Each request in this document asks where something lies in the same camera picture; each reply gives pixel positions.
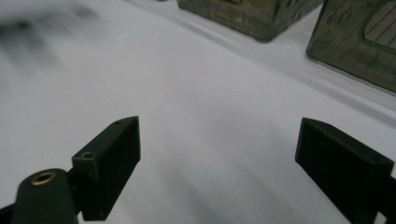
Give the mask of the translucent brown plastic bin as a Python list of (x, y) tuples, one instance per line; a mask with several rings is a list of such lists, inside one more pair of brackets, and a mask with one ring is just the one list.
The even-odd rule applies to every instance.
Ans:
[(306, 53), (396, 93), (396, 0), (325, 0)]
[(177, 0), (181, 9), (270, 42), (324, 0)]

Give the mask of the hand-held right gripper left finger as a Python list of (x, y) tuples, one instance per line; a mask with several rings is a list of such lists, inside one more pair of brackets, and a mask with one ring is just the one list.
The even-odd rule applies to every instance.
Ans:
[(138, 116), (112, 122), (72, 157), (84, 220), (107, 219), (140, 159)]

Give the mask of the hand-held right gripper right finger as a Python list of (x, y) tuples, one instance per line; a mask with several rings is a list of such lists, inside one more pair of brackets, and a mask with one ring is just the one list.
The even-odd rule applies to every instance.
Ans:
[(394, 161), (323, 121), (303, 118), (295, 161), (351, 224), (394, 224)]

